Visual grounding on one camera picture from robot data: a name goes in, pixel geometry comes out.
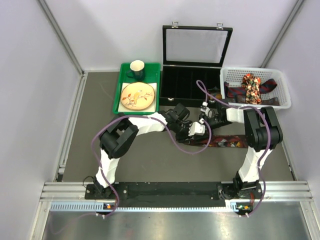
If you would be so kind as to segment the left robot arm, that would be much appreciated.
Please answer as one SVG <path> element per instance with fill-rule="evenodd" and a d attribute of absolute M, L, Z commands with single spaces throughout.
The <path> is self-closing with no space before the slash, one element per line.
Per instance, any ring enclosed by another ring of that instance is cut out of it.
<path fill-rule="evenodd" d="M 201 122 L 185 120 L 190 111 L 182 104 L 167 111 L 160 110 L 149 115 L 117 114 L 92 140 L 99 141 L 100 157 L 98 172 L 93 185 L 102 198 L 109 198 L 114 191 L 115 174 L 120 161 L 137 136 L 167 131 L 176 144 L 204 133 Z"/>

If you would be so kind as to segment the brown tie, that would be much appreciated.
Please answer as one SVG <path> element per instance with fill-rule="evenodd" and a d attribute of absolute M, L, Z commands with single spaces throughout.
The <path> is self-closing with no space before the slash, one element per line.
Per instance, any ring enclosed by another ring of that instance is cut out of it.
<path fill-rule="evenodd" d="M 223 99 L 221 95 L 221 90 L 216 86 L 208 89 L 207 92 L 211 95 L 211 96 L 208 96 L 208 101 L 211 103 L 215 102 L 216 101 L 215 99 L 218 99 L 218 100 Z"/>

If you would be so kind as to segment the dark red patterned tie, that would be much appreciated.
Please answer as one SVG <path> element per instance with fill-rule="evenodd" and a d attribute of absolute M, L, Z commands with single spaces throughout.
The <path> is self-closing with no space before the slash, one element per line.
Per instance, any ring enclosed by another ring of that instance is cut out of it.
<path fill-rule="evenodd" d="M 197 139 L 190 139 L 184 142 L 185 145 L 205 147 L 209 138 L 201 136 Z M 213 135 L 209 142 L 208 147 L 212 148 L 248 148 L 246 136 L 243 134 L 239 135 Z"/>

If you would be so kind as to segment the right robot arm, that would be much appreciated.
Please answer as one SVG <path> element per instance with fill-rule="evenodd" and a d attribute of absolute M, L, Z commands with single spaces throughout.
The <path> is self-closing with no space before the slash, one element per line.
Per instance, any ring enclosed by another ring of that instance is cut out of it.
<path fill-rule="evenodd" d="M 236 172 L 232 185 L 223 185 L 222 198 L 245 198 L 261 189 L 261 170 L 272 150 L 283 140 L 283 132 L 273 107 L 254 106 L 225 107 L 217 104 L 217 113 L 202 110 L 200 117 L 208 122 L 213 130 L 232 122 L 244 124 L 247 153 L 241 168 Z"/>

